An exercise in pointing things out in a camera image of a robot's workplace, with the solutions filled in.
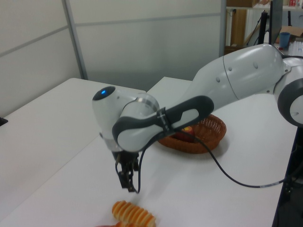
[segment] brown wicker basket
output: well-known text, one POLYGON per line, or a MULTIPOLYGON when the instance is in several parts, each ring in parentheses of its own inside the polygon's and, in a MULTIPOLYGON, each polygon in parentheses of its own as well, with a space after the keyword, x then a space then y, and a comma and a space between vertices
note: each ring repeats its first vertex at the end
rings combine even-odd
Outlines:
MULTIPOLYGON (((218 146, 220 140, 226 133, 226 125, 224 122, 212 114, 199 123, 191 125, 191 127, 195 132, 195 136, 202 140, 210 150, 213 150, 218 146)), ((168 136, 159 140, 159 143, 186 153, 207 153, 205 147, 196 141, 194 143, 189 143, 168 136)))

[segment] red apple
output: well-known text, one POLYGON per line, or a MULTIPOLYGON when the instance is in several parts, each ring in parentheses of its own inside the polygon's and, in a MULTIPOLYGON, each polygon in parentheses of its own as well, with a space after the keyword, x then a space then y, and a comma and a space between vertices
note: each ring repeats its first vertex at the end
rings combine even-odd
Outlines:
MULTIPOLYGON (((187 133, 191 134, 192 136, 195 136, 195 132, 194 132, 193 128, 190 126, 185 127, 184 129, 182 129, 182 131, 187 132, 187 133)), ((173 135, 173 138, 181 140, 181 141, 189 142, 189 143, 193 143, 195 140, 194 138, 189 137, 181 132, 176 132, 176 134, 173 135)))

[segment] monitor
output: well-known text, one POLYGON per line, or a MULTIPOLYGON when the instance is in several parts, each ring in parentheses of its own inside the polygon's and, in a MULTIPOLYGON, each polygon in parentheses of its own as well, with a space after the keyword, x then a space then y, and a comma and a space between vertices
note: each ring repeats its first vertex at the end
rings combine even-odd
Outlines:
POLYGON ((269 41, 271 45, 280 34, 282 28, 282 13, 283 13, 283 0, 271 0, 270 2, 270 15, 269 15, 269 41))

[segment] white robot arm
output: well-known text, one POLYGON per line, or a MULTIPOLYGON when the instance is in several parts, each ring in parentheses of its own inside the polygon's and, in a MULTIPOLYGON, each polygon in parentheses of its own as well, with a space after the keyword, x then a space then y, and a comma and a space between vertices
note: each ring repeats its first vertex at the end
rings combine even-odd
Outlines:
POLYGON ((303 59, 283 58, 268 44, 210 62, 172 107, 159 109, 151 95, 130 94, 115 87, 98 91, 92 102, 102 137, 122 166, 121 185, 133 192, 130 176, 124 174, 129 168, 137 169, 139 151, 224 105, 256 93, 273 94, 283 117, 303 127, 303 59))

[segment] spiral bread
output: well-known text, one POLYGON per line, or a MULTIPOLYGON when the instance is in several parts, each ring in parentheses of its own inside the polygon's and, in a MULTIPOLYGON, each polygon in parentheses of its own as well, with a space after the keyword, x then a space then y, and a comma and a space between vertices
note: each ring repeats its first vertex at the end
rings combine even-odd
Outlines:
POLYGON ((112 213, 119 221, 136 223, 141 227, 156 227, 156 218, 151 213, 130 202, 116 202, 113 205, 112 213))

